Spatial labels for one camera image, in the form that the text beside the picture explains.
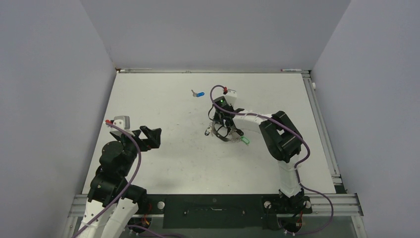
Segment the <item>metal key organizer plate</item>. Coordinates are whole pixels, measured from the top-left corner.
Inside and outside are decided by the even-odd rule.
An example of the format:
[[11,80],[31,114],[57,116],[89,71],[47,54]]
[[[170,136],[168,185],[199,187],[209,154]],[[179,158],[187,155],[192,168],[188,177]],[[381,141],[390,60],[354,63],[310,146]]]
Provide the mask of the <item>metal key organizer plate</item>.
[[225,127],[216,122],[211,122],[204,132],[205,136],[215,136],[223,142],[239,142],[241,135],[236,128]]

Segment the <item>key with blue tag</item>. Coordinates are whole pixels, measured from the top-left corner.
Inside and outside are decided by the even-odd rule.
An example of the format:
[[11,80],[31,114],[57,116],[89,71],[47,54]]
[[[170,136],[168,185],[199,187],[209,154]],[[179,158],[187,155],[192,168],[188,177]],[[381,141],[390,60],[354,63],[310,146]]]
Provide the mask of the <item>key with blue tag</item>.
[[204,92],[195,92],[194,90],[191,90],[193,97],[202,97],[205,95]]

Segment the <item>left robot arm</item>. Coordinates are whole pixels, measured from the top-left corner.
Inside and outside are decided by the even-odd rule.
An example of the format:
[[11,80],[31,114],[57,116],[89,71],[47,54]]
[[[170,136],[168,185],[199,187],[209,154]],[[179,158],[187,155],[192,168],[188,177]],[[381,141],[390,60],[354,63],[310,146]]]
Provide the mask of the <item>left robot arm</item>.
[[162,129],[143,125],[130,131],[116,120],[106,124],[114,140],[102,148],[75,238],[117,238],[135,213],[152,209],[146,189],[132,182],[140,169],[141,154],[160,147]]

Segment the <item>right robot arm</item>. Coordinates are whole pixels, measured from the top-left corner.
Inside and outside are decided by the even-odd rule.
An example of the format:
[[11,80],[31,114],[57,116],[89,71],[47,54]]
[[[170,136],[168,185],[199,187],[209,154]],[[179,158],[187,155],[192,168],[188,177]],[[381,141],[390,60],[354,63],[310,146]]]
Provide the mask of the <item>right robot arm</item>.
[[205,134],[214,134],[224,142],[242,141],[249,144],[245,130],[259,133],[268,152],[279,166],[280,206],[284,213],[311,213],[312,205],[305,196],[294,167],[302,150],[300,133],[285,112],[257,116],[244,109],[234,109],[226,96],[216,98],[211,125]]

